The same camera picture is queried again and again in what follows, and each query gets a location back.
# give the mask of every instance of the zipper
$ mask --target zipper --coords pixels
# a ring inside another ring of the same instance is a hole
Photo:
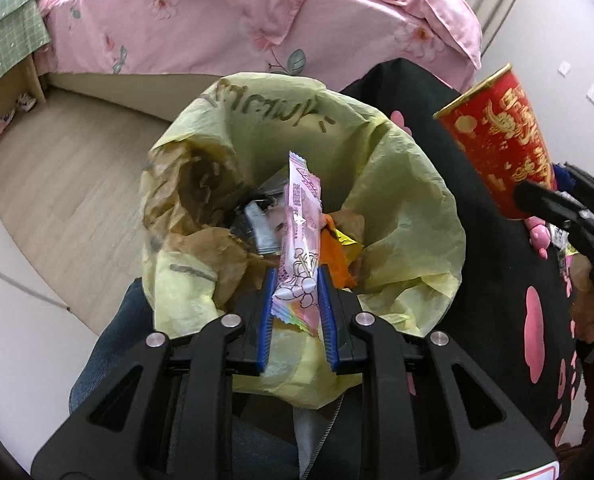
[[[344,400],[344,395],[345,395],[345,393],[341,394],[341,397],[339,398],[339,402],[337,403],[337,407],[335,408],[335,413],[333,414],[333,418],[330,419],[330,423],[328,424],[326,431],[324,431],[324,434],[321,436],[321,440],[317,444],[315,451],[312,453],[311,460],[308,462],[308,467],[303,472],[303,476],[301,477],[301,480],[306,480],[308,478],[308,474],[311,472],[312,466],[315,464],[315,460],[317,460],[317,456],[319,455],[321,448],[324,446],[324,442],[328,438],[328,434],[333,429],[333,424],[337,420],[337,415],[339,415],[339,410],[341,409],[341,403]]]

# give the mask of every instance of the pink snack wrapper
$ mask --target pink snack wrapper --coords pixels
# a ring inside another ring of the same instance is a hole
[[[317,268],[321,229],[321,187],[299,155],[289,155],[289,181],[284,189],[285,222],[277,288],[272,313],[317,336]]]

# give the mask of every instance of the wooden floor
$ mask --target wooden floor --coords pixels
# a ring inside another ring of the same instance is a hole
[[[0,216],[94,332],[141,275],[139,176],[168,123],[53,89],[0,140]]]

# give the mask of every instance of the paper cup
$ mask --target paper cup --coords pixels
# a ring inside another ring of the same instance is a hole
[[[510,219],[528,218],[513,200],[524,179],[555,189],[551,159],[535,113],[511,64],[439,110],[433,117],[450,132],[500,208]]]

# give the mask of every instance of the white sticker with red border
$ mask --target white sticker with red border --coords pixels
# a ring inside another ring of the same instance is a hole
[[[528,473],[522,473],[521,475],[504,478],[504,480],[555,480],[555,478],[557,478],[559,475],[560,463],[553,462],[552,464],[545,465],[539,469],[533,469]]]

